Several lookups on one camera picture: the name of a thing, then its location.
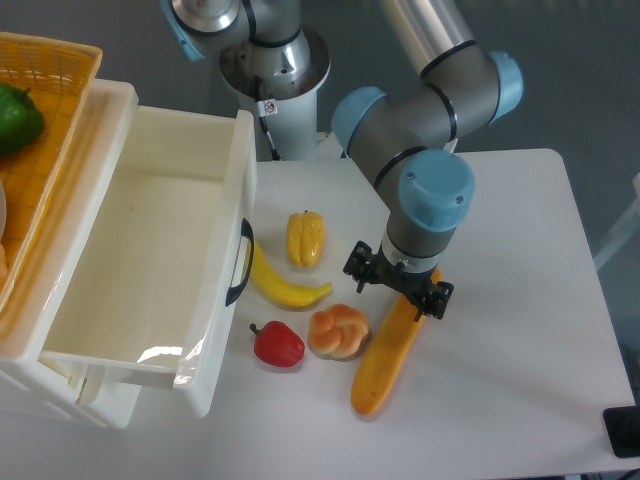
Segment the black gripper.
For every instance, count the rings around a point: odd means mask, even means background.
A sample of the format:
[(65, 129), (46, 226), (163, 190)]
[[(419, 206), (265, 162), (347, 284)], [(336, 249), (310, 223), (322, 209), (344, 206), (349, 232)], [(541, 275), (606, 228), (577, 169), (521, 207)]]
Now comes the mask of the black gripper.
[(410, 273), (407, 263), (392, 264), (379, 249), (374, 253), (369, 245), (358, 241), (351, 251), (343, 272), (356, 283), (361, 293), (366, 284), (382, 284), (401, 293), (416, 307), (415, 321), (424, 315), (442, 319), (447, 309), (454, 285), (435, 279), (435, 269)]

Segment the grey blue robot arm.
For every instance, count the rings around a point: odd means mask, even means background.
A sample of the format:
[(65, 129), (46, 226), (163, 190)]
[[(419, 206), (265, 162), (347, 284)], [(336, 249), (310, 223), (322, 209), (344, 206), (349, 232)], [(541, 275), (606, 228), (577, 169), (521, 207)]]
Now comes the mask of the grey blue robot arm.
[[(165, 1), (162, 12), (190, 60), (215, 53), (254, 117), (261, 161), (315, 153), (317, 92), (330, 57), (297, 1)], [(385, 1), (382, 9), (420, 80), (411, 97), (375, 87), (344, 97), (331, 129), (389, 211), (380, 246), (358, 243), (344, 270), (359, 285), (401, 293), (418, 315), (441, 318), (453, 288), (435, 270), (474, 193), (468, 164), (447, 145), (511, 112), (518, 64), (485, 52), (451, 1)]]

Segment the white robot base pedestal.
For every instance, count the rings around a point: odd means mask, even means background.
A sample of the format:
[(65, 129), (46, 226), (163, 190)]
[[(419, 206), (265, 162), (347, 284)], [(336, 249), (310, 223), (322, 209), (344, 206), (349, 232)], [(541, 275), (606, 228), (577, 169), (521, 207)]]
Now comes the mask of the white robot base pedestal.
[(254, 118), (259, 161), (316, 158), (318, 90), (331, 68), (328, 46), (316, 30), (303, 26), (282, 45), (247, 40), (228, 47), (220, 68), (239, 108)]

